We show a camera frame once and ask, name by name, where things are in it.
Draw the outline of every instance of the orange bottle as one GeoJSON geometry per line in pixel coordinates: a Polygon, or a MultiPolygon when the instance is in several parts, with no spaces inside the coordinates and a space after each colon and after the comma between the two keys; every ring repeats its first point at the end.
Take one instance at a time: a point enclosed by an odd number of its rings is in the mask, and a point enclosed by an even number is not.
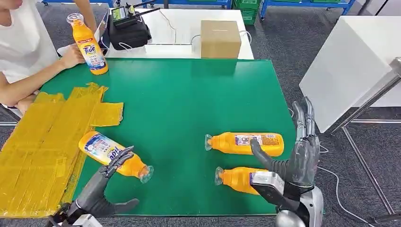
{"type": "Polygon", "coordinates": [[[284,140],[277,133],[224,132],[218,136],[205,136],[205,149],[216,149],[223,153],[252,155],[251,139],[258,140],[261,148],[270,156],[280,156],[284,151],[284,140]]]}
{"type": "Polygon", "coordinates": [[[79,13],[68,15],[67,22],[72,26],[72,36],[84,56],[90,71],[95,75],[109,70],[103,53],[92,31],[85,25],[84,17],[79,13]]]}
{"type": "MultiPolygon", "coordinates": [[[[108,165],[125,148],[97,131],[85,134],[78,146],[79,149],[103,165],[108,165]]],[[[146,183],[153,175],[153,166],[145,165],[140,157],[134,154],[134,157],[126,160],[117,169],[117,172],[124,176],[135,176],[142,183],[146,183]]]]}
{"type": "Polygon", "coordinates": [[[259,193],[249,184],[249,175],[256,172],[267,172],[265,169],[255,169],[248,167],[237,167],[224,170],[221,167],[216,168],[214,183],[216,185],[225,184],[236,191],[259,195],[259,193]]]}

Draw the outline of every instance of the gray carpet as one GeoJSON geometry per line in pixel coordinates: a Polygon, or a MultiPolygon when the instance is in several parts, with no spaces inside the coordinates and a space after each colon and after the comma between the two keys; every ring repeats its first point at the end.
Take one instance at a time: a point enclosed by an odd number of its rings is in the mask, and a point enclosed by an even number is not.
{"type": "MultiPolygon", "coordinates": [[[[77,9],[73,5],[51,3],[48,7],[38,5],[39,11],[56,48],[73,42],[71,29],[65,21],[66,16],[77,9]]],[[[171,8],[187,8],[187,6],[171,6],[171,8]]],[[[219,7],[196,7],[202,9],[219,7]]],[[[355,14],[360,6],[355,6],[350,14],[355,14]]],[[[99,20],[106,6],[94,6],[96,18],[99,20]]],[[[340,9],[322,8],[286,8],[271,7],[264,22],[256,21],[255,26],[247,26],[252,34],[251,44],[256,59],[271,59],[279,78],[287,103],[300,100],[302,93],[298,87],[303,75],[312,63],[320,47],[335,25],[340,9]]],[[[364,117],[385,116],[401,118],[399,108],[372,108],[364,117]]],[[[401,210],[401,167],[400,144],[401,127],[397,125],[350,125],[348,129],[372,172],[377,177],[384,193],[395,210],[401,210]]],[[[10,130],[0,129],[0,142],[3,143],[10,130]]],[[[339,175],[341,203],[349,211],[363,218],[385,214],[385,209],[374,191],[367,175],[362,170],[357,157],[348,144],[344,133],[338,131],[335,136],[328,133],[320,135],[323,145],[330,150],[322,154],[319,166],[327,168],[339,175]]],[[[336,178],[319,170],[316,184],[321,188],[325,199],[325,227],[367,226],[355,221],[353,217],[341,210],[335,193],[336,178]]],[[[198,218],[101,218],[105,227],[158,227],[158,226],[219,226],[219,227],[267,227],[274,226],[274,217],[198,217],[198,218]]],[[[40,219],[0,219],[0,226],[8,227],[40,227],[45,224],[40,219]]],[[[395,227],[401,222],[376,226],[395,227]]]]}

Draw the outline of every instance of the white shirt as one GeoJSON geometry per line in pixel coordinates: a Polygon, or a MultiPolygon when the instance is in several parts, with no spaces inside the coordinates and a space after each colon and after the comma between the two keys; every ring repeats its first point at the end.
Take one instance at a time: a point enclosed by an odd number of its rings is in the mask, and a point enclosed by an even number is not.
{"type": "Polygon", "coordinates": [[[10,10],[12,24],[0,25],[0,71],[9,83],[29,77],[58,60],[35,0],[10,10]]]}

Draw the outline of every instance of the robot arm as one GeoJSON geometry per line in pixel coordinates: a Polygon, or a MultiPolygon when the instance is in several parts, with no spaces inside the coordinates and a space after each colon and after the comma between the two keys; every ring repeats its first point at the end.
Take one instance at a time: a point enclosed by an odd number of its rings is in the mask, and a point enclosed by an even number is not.
{"type": "Polygon", "coordinates": [[[51,227],[55,224],[58,225],[57,223],[62,223],[63,227],[68,227],[84,214],[101,218],[133,209],[139,200],[132,199],[123,203],[111,203],[104,195],[107,183],[117,168],[134,156],[132,150],[133,146],[124,149],[108,165],[100,167],[75,201],[71,204],[63,204],[61,209],[49,216],[50,223],[47,226],[51,227]]]}
{"type": "Polygon", "coordinates": [[[323,218],[323,195],[314,186],[319,162],[319,138],[315,134],[314,111],[305,97],[306,113],[297,103],[296,141],[290,159],[277,161],[251,140],[253,154],[272,172],[253,173],[251,186],[269,203],[277,206],[277,227],[320,227],[323,218]]]}

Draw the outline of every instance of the green tabletop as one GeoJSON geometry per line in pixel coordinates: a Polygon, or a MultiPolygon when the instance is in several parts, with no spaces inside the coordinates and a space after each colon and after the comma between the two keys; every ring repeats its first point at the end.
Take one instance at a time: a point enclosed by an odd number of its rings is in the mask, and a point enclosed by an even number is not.
{"type": "MultiPolygon", "coordinates": [[[[285,142],[279,159],[289,158],[295,129],[271,61],[215,59],[108,59],[100,76],[79,65],[46,83],[42,91],[68,97],[88,82],[109,87],[104,102],[124,102],[119,126],[97,130],[135,152],[155,168],[142,184],[115,174],[106,197],[139,205],[132,215],[275,214],[261,196],[214,185],[217,166],[259,167],[254,156],[205,151],[204,135],[276,132],[285,142]]],[[[87,157],[74,198],[100,167],[87,157]]]]}

